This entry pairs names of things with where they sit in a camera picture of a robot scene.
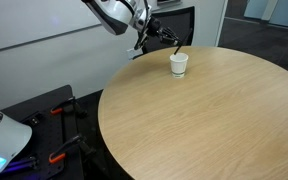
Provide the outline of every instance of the paper cup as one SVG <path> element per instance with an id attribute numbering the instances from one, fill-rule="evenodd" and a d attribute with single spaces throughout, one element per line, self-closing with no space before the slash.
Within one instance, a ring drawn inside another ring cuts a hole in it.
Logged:
<path id="1" fill-rule="evenodd" d="M 182 78 L 185 75 L 188 55 L 185 53 L 176 53 L 170 56 L 172 75 L 175 78 Z"/>

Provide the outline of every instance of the white cup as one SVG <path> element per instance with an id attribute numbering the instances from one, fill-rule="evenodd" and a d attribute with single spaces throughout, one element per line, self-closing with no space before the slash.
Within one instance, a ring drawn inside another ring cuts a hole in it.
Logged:
<path id="1" fill-rule="evenodd" d="M 185 75 L 188 55 L 185 53 L 176 53 L 170 56 L 172 75 L 175 78 L 182 78 Z"/>

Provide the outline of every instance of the round wooden table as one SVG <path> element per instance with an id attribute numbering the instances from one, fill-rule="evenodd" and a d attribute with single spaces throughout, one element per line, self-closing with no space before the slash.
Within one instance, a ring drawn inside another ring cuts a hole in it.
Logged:
<path id="1" fill-rule="evenodd" d="M 288 72 L 216 47 L 183 47 L 186 75 L 173 78 L 174 48 L 146 54 L 104 89 L 104 141 L 134 179 L 288 179 Z"/>

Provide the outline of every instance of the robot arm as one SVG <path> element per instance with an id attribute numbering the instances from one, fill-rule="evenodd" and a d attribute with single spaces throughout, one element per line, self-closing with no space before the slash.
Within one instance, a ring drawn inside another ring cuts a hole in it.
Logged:
<path id="1" fill-rule="evenodd" d="M 134 49 L 141 48 L 148 36 L 158 36 L 161 43 L 178 45 L 180 40 L 175 33 L 162 27 L 161 22 L 151 16 L 151 8 L 144 0 L 145 9 L 138 9 L 135 0 L 82 0 L 100 20 L 104 28 L 114 34 L 125 33 L 128 25 L 138 32 L 140 37 Z"/>

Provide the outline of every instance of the white wall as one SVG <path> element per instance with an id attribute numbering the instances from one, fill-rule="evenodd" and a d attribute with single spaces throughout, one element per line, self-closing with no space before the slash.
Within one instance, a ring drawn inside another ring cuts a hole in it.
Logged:
<path id="1" fill-rule="evenodd" d="M 182 0 L 171 8 L 194 5 L 193 45 L 216 46 L 227 0 Z M 137 33 L 113 36 L 102 26 L 0 51 L 0 109 L 66 84 L 79 98 L 101 90 L 129 63 Z"/>

